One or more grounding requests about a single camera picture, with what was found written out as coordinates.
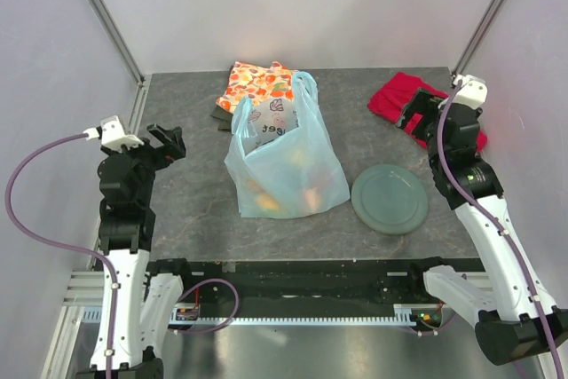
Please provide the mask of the red bell pepper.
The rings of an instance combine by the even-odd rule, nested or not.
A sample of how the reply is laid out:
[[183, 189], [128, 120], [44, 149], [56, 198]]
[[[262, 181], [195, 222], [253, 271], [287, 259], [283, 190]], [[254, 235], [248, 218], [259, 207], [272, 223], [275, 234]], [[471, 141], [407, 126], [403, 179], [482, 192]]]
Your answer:
[[334, 179], [334, 168], [329, 168], [327, 165], [316, 166], [310, 171], [310, 188], [317, 188], [321, 191], [323, 188], [331, 186]]

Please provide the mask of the yellow mango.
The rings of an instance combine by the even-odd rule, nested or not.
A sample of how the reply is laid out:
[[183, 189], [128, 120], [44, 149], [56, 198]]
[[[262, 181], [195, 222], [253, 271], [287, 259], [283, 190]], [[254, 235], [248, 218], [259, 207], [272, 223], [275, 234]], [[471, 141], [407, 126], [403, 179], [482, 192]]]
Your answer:
[[293, 147], [287, 153], [288, 161], [297, 168], [303, 168], [308, 163], [308, 155], [303, 147]]

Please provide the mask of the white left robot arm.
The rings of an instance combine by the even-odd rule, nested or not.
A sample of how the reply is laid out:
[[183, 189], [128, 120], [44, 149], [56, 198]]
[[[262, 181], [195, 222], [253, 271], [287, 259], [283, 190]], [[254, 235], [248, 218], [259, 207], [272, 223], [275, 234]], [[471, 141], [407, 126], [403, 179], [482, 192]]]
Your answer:
[[185, 158], [182, 130], [147, 128], [160, 145], [127, 133], [118, 118], [99, 128], [106, 155], [97, 170], [103, 298], [99, 334], [79, 378], [161, 378], [162, 346], [176, 302], [195, 286], [184, 259], [151, 261], [157, 171]]

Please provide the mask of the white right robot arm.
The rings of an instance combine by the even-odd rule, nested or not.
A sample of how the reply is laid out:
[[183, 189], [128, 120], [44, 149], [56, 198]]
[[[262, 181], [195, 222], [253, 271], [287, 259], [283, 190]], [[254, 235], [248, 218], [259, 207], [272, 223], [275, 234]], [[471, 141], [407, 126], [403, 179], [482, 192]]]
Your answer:
[[473, 240], [492, 286], [480, 290], [440, 263], [406, 280], [416, 302], [433, 296], [448, 304], [474, 329], [485, 357], [496, 366], [549, 353], [564, 377], [558, 354], [567, 340], [567, 311], [531, 267], [509, 215], [501, 182], [477, 151], [478, 117], [484, 98], [465, 104], [458, 90], [442, 99], [418, 90], [404, 106], [398, 127], [421, 118], [412, 134], [427, 145], [435, 186]]

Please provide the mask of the peach fruit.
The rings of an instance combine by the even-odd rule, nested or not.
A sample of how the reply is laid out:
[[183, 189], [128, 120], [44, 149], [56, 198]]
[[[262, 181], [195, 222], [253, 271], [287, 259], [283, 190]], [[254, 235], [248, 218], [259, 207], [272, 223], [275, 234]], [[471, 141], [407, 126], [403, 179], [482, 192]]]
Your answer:
[[321, 206], [321, 196], [317, 188], [310, 188], [304, 190], [304, 201], [306, 209], [310, 213], [317, 213]]

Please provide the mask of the orange pineapple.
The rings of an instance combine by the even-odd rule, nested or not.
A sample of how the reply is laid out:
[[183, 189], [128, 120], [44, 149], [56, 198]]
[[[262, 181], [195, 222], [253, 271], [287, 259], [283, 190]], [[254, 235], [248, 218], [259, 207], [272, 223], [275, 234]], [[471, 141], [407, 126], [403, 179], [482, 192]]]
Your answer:
[[262, 211], [271, 213], [280, 212], [280, 204], [256, 181], [248, 180], [246, 187], [252, 193], [254, 202]]

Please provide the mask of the light blue plastic bag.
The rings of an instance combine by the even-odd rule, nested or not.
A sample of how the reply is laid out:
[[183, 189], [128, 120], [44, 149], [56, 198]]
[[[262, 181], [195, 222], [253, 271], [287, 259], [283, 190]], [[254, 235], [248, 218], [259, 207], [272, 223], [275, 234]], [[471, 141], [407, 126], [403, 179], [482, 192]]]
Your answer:
[[[291, 81], [293, 101], [266, 100], [254, 106], [244, 99], [232, 120], [232, 139], [225, 166], [237, 192], [238, 211], [243, 218], [290, 219], [328, 211], [350, 199], [343, 167], [335, 155], [319, 107], [318, 87], [306, 72], [296, 72]], [[303, 168], [290, 164], [287, 153], [303, 147], [308, 163]], [[310, 189], [310, 171], [319, 165], [335, 169], [331, 186], [319, 191], [317, 213], [306, 209], [304, 190]], [[247, 189], [256, 181], [280, 204], [280, 212], [264, 212]]]

